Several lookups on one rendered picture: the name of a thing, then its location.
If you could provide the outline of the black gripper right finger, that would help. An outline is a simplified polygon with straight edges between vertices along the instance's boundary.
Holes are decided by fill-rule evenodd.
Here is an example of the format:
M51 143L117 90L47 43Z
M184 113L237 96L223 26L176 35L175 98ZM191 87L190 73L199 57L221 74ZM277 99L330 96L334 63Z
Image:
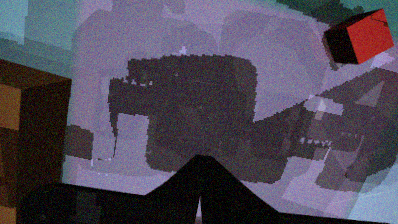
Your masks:
M265 203L212 156L204 156L200 194L202 224L389 224L280 213Z

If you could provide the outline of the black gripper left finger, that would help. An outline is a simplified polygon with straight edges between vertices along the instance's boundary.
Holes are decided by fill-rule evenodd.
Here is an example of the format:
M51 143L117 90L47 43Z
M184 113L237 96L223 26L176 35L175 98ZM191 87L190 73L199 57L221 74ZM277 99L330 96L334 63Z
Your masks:
M146 195L65 183L42 185L21 205L23 224L195 224L205 172L195 155Z

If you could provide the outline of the red cube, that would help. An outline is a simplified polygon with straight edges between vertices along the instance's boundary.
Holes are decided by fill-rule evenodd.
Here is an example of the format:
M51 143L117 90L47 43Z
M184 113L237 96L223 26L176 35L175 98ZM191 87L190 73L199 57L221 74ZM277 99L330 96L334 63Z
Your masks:
M335 63L359 65L394 46L383 8L353 15L323 33Z

